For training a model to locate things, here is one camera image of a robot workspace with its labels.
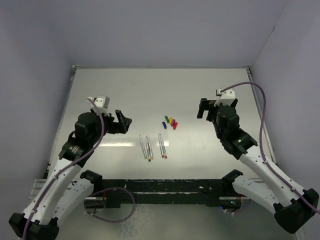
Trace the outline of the green marker pen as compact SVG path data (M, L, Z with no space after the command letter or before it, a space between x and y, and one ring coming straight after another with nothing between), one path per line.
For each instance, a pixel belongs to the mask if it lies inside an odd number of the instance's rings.
M144 158L145 158L145 159L148 159L148 154L147 154L146 146L145 146L145 143L144 143L143 138L142 138L141 135L139 135L139 140L140 140L140 145L141 145L141 148L142 148L142 151L143 151Z

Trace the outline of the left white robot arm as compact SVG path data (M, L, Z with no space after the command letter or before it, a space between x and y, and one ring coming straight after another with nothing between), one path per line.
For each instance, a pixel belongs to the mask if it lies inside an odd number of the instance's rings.
M9 224L23 240L54 240L60 227L86 197L103 191L102 176L87 170L71 185L105 134L126 134L132 119L116 110L101 115L91 110L82 113L75 130L68 136L47 181L22 213L13 213Z

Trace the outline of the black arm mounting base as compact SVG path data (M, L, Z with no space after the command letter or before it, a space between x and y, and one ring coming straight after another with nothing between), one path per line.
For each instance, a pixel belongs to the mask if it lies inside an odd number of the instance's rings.
M223 179L103 179L93 171L80 174L93 184L105 208L121 205L205 205L238 210L241 196Z

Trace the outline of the blue marker pen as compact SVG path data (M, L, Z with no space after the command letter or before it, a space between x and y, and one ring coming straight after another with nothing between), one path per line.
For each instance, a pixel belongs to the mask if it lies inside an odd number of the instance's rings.
M148 161L151 162L151 149L150 149L150 145L149 145L148 136L145 137L145 141L146 141L146 149L147 149Z

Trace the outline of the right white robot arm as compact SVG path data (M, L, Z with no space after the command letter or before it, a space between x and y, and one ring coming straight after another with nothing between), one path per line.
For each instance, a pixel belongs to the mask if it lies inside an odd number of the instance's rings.
M216 105L215 100L202 98L197 118L207 111L206 119L213 123L224 150L249 167L265 185L259 186L233 170L223 178L222 190L228 196L239 193L249 197L272 213L286 232L295 234L316 214L320 196L313 188L305 189L293 181L262 153L257 141L240 128L237 103L235 99L231 105Z

